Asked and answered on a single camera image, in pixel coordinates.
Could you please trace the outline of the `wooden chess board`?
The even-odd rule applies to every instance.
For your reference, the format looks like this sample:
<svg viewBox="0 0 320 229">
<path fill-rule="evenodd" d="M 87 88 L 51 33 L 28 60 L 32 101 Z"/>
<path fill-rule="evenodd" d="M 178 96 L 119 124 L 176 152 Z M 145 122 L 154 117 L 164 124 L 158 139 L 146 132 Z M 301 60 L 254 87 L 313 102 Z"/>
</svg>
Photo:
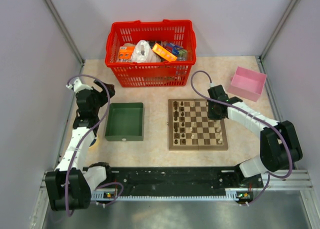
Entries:
<svg viewBox="0 0 320 229">
<path fill-rule="evenodd" d="M 174 107 L 174 101 L 178 102 L 178 107 Z M 208 118 L 205 99 L 169 99 L 167 127 L 170 151 L 229 149 L 225 121 Z"/>
</svg>

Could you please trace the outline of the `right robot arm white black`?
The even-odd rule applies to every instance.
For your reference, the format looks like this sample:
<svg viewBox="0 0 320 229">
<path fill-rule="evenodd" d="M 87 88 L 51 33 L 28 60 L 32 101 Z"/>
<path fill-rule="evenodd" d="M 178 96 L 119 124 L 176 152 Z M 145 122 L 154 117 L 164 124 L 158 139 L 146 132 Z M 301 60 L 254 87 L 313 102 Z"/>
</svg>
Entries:
<svg viewBox="0 0 320 229">
<path fill-rule="evenodd" d="M 277 121 L 248 107 L 240 98 L 229 97 L 222 85 L 208 89 L 208 118 L 233 120 L 251 131 L 260 140 L 259 155 L 236 166 L 233 181 L 245 187 L 253 176 L 268 175 L 286 179 L 292 174 L 294 162 L 303 153 L 296 129 L 290 121 Z"/>
</svg>

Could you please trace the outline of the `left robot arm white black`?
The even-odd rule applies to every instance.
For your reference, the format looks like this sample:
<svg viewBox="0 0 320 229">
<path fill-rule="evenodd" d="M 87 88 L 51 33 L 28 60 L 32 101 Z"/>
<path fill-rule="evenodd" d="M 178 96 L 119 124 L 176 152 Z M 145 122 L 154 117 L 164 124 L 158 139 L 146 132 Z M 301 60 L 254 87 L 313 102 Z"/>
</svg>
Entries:
<svg viewBox="0 0 320 229">
<path fill-rule="evenodd" d="M 71 139 L 56 168 L 47 172 L 45 186 L 49 204 L 53 211 L 86 209 L 91 202 L 92 192 L 101 185 L 109 187 L 114 180 L 107 171 L 106 162 L 98 162 L 84 169 L 87 152 L 97 139 L 99 129 L 99 110 L 109 105 L 109 99 L 115 95 L 113 84 L 95 80 L 102 90 L 81 82 L 76 78 L 67 88 L 75 93 L 77 111 L 72 125 Z"/>
</svg>

